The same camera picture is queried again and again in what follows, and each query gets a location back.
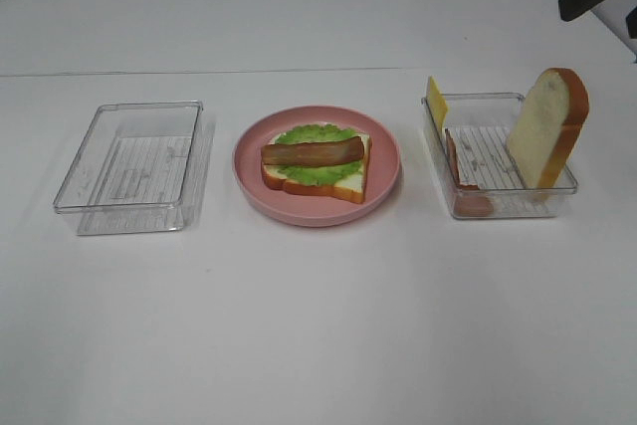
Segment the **upright bread slice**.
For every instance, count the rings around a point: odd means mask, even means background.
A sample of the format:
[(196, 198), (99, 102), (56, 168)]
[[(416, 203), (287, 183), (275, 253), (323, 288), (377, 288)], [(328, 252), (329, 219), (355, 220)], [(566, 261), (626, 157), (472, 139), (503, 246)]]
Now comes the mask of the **upright bread slice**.
[(526, 188), (554, 186), (588, 113), (588, 92), (574, 70), (549, 68), (538, 76), (506, 140)]

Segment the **pink round plate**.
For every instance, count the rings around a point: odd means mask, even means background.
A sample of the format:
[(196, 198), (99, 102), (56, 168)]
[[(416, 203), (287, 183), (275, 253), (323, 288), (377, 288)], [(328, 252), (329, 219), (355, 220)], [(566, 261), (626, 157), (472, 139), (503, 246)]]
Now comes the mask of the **pink round plate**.
[[(297, 125), (321, 122), (351, 127), (371, 136), (363, 203), (272, 190), (262, 179), (262, 145)], [(250, 126), (235, 145), (233, 169), (246, 199), (258, 211), (291, 225), (328, 227), (359, 219), (380, 206), (397, 182), (401, 162), (394, 136), (374, 118), (337, 106), (296, 106), (270, 114)]]

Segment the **green lettuce leaf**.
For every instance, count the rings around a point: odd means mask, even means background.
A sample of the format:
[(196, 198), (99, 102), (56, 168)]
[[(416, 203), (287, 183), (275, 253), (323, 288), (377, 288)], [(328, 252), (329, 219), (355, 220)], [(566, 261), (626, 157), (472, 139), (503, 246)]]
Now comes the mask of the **green lettuce leaf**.
[[(296, 144), (302, 142), (342, 141), (358, 136), (363, 144), (364, 153), (370, 147), (371, 138), (368, 133), (352, 128), (339, 128), (330, 123), (311, 123), (298, 125), (292, 129), (273, 136), (269, 144)], [(365, 172), (366, 159), (348, 163), (326, 166), (299, 165), (265, 165), (265, 171), (278, 179), (296, 181), (304, 186), (324, 186), (338, 183), (349, 184), (360, 182)]]

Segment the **clear right plastic tray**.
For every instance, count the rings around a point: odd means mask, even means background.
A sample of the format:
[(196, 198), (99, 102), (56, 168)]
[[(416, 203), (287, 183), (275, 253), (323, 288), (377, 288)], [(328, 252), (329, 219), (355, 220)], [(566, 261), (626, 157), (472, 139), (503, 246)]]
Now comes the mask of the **clear right plastic tray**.
[(528, 189), (506, 149), (509, 130), (524, 101), (518, 93), (445, 94), (448, 105), (445, 129), (455, 141), (464, 183), (477, 184), (494, 207), (486, 218), (459, 218), (452, 210), (456, 188), (447, 155), (444, 134), (440, 135), (425, 99), (425, 137), (450, 214), (459, 220), (550, 218), (560, 214), (562, 204), (574, 195), (578, 183), (570, 169), (563, 168), (550, 189)]

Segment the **yellow cheese slice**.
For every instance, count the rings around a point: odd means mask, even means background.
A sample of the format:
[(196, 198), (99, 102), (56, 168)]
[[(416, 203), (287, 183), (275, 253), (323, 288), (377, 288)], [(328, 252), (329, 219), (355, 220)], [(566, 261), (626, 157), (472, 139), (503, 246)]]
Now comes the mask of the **yellow cheese slice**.
[(436, 126), (438, 133), (443, 135), (445, 129), (445, 118), (449, 108), (432, 76), (429, 76), (427, 79), (425, 100), (432, 114), (434, 125)]

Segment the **bread slice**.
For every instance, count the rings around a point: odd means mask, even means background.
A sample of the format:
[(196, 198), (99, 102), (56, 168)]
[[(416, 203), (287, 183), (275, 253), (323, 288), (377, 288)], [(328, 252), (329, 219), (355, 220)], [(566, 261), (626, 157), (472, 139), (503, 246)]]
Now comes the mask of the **bread slice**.
[(327, 196), (360, 204), (365, 199), (365, 186), (371, 147), (372, 142), (370, 143), (368, 152), (364, 153), (366, 159), (366, 168), (360, 182), (356, 181), (349, 184), (338, 183), (334, 185), (324, 186), (304, 186), (296, 181), (278, 179), (268, 174), (265, 171), (265, 165), (267, 164), (264, 164), (261, 160), (262, 178), (268, 188), (273, 190), (281, 190), (288, 194), (302, 196)]
[(588, 92), (574, 70), (549, 68), (538, 76), (506, 140), (526, 188), (554, 186), (588, 113)]

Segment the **clear left plastic tray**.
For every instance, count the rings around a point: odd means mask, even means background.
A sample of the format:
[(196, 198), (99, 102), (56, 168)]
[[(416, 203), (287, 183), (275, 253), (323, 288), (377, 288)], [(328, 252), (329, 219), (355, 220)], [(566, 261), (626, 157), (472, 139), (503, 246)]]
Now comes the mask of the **clear left plastic tray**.
[(197, 101), (100, 106), (54, 199), (79, 236), (194, 223), (214, 130)]

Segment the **clear plastic tray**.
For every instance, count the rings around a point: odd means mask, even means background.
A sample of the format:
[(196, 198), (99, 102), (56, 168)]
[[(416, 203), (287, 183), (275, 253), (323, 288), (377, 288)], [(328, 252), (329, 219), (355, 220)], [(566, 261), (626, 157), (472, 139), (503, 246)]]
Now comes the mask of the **clear plastic tray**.
[(550, 189), (528, 189), (506, 149), (509, 130), (524, 101), (518, 93), (445, 94), (448, 105), (445, 129), (455, 141), (464, 183), (477, 184), (494, 207), (486, 218), (459, 218), (452, 210), (456, 188), (447, 155), (444, 134), (440, 135), (425, 99), (425, 137), (450, 214), (459, 220), (550, 218), (560, 214), (562, 204), (574, 195), (578, 183), (570, 169), (563, 168)]
[(100, 106), (54, 199), (79, 236), (194, 223), (214, 130), (197, 101)]

